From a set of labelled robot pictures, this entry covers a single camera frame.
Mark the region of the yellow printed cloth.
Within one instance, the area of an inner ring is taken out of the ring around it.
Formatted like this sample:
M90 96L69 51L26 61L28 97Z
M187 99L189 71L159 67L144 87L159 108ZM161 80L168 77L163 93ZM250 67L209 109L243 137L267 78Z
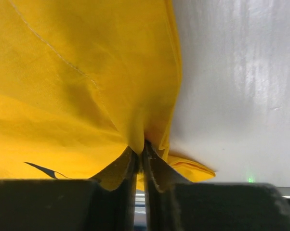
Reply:
M170 0L0 0L0 179L88 179L150 141L170 150L182 62Z

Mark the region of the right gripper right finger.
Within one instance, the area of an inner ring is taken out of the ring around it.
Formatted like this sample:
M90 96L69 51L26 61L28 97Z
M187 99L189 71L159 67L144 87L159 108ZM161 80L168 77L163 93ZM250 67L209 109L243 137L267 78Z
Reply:
M265 183L193 183L158 156L142 152L150 231L290 231L290 205Z

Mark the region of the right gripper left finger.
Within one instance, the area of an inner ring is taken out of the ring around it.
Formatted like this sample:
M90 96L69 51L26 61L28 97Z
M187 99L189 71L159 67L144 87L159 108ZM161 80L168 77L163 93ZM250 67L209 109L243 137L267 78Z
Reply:
M138 156L88 180L0 180L0 231L131 231Z

